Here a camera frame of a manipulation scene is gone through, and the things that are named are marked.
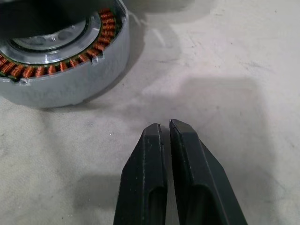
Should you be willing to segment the grey stator housing copper coils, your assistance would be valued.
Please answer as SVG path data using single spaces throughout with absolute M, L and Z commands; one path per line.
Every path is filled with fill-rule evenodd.
M 113 83 L 130 52 L 123 0 L 0 0 L 0 96 L 77 105 Z

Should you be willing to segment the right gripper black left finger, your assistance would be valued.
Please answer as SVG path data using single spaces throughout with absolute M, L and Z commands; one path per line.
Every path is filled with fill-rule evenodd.
M 113 225 L 165 225 L 167 192 L 162 132 L 154 123 L 123 167 Z

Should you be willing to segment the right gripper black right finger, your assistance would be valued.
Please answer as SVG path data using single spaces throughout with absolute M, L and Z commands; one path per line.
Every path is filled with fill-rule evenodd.
M 169 122 L 180 225 L 248 225 L 218 160 L 187 123 Z

